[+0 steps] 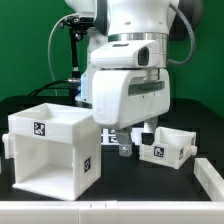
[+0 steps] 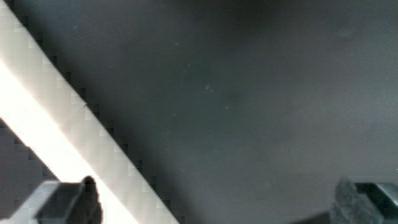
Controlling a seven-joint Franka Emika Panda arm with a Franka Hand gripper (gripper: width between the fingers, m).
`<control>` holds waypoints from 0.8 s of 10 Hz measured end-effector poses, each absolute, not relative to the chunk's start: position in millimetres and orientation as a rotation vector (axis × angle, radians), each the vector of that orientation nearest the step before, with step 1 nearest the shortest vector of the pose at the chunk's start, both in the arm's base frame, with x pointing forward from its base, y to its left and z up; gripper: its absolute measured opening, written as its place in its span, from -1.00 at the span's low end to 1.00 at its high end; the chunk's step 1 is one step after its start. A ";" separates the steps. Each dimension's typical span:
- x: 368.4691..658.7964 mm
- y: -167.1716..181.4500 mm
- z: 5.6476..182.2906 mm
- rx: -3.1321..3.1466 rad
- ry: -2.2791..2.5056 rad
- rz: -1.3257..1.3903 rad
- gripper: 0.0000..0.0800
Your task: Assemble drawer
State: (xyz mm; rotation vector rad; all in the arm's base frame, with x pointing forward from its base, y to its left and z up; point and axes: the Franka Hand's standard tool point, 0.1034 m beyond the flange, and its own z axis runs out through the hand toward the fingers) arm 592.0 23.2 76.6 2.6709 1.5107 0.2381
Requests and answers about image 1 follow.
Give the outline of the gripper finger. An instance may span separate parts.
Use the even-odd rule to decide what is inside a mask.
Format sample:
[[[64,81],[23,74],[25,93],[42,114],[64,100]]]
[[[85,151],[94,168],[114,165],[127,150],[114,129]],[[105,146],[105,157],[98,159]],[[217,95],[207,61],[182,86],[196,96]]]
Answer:
[[[155,130],[157,128],[158,121],[156,119],[149,119],[144,122],[144,132],[145,133],[155,133]]]
[[[116,130],[115,135],[119,144],[119,154],[123,157],[130,157],[132,155],[131,129]]]

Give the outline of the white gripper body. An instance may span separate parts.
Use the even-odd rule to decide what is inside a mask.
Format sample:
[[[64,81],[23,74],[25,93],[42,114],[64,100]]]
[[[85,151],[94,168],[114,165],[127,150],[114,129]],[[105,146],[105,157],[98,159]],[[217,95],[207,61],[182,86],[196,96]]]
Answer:
[[[92,82],[93,118],[115,130],[164,114],[170,106],[169,75],[149,80],[146,70],[101,70]]]

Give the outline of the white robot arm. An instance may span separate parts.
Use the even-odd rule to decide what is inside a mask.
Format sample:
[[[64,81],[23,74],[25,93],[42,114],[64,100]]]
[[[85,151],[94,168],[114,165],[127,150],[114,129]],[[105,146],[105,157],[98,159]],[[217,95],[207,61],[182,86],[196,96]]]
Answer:
[[[191,41],[193,29],[180,9],[182,0],[65,0],[91,18],[107,41],[91,53],[93,118],[115,131],[122,156],[132,154],[131,126],[148,124],[155,132],[157,117],[170,106],[166,66],[167,38],[180,18]]]

